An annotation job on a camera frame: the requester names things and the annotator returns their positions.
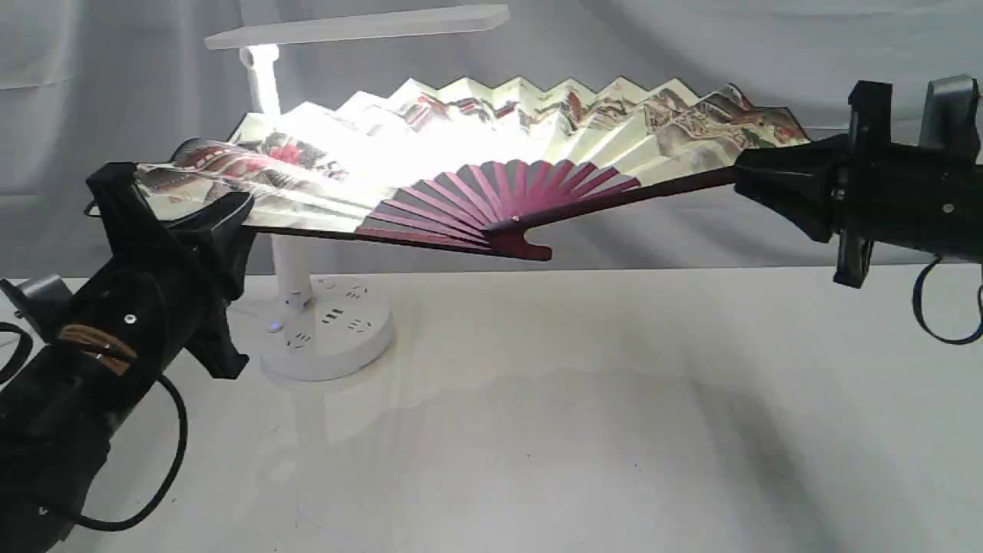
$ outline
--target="lamp base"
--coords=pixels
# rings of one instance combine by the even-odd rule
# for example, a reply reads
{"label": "lamp base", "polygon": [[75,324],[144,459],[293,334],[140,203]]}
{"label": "lamp base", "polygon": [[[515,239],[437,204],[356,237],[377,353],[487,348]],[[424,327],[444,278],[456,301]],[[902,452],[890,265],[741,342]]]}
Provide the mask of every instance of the lamp base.
{"label": "lamp base", "polygon": [[378,286],[353,276],[320,276],[312,285],[313,301],[301,313],[282,322],[267,320],[257,344],[266,369],[288,380],[333,380],[389,348],[395,326]]}

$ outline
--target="table surface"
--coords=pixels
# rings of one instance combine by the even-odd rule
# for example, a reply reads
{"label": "table surface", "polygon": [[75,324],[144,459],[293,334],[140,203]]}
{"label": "table surface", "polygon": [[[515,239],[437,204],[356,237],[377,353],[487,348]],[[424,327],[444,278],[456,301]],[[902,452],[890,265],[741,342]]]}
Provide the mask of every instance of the table surface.
{"label": "table surface", "polygon": [[[381,360],[319,384],[254,360],[217,382],[182,354],[171,493],[57,550],[978,551],[983,346],[921,333],[917,271],[859,291],[832,269],[369,276],[396,319]],[[933,275],[940,332],[975,326],[978,284]],[[273,289],[250,277],[230,310],[246,352]],[[86,514],[134,513],[176,439],[155,389]]]}

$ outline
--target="paper fan leaf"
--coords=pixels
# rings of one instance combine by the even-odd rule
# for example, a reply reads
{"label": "paper fan leaf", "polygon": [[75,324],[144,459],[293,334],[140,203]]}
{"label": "paper fan leaf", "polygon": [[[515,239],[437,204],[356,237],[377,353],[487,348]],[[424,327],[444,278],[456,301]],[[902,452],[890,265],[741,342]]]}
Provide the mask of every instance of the paper fan leaf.
{"label": "paper fan leaf", "polygon": [[728,184],[745,149],[806,141],[787,109],[734,86],[700,98],[678,80],[597,93],[573,80],[545,92],[521,78],[408,81],[336,111],[247,115],[235,144],[189,141],[140,165],[138,184],[161,219],[240,190],[262,231],[543,260],[529,228]]}

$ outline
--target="gray backdrop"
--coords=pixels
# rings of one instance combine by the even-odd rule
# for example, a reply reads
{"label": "gray backdrop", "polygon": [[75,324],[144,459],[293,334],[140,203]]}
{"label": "gray backdrop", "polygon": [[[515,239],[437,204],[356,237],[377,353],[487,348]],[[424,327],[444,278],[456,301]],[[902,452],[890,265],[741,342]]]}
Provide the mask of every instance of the gray backdrop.
{"label": "gray backdrop", "polygon": [[[283,49],[284,107],[336,107],[413,77],[540,87],[619,75],[698,92],[732,81],[759,104],[790,106],[814,138],[845,124],[858,79],[896,84],[896,136],[914,140],[927,81],[980,76],[976,0],[513,0],[512,20],[458,36]],[[85,219],[84,178],[106,160],[158,160],[192,136],[224,138],[249,100],[236,54],[202,39],[246,23],[455,5],[447,0],[6,0],[0,6],[0,275],[87,276],[108,258]],[[312,240],[319,272],[828,265],[809,242],[729,190],[590,215],[543,229],[555,261],[526,264]],[[880,263],[924,260],[879,246]],[[251,271],[269,272],[268,240]]]}

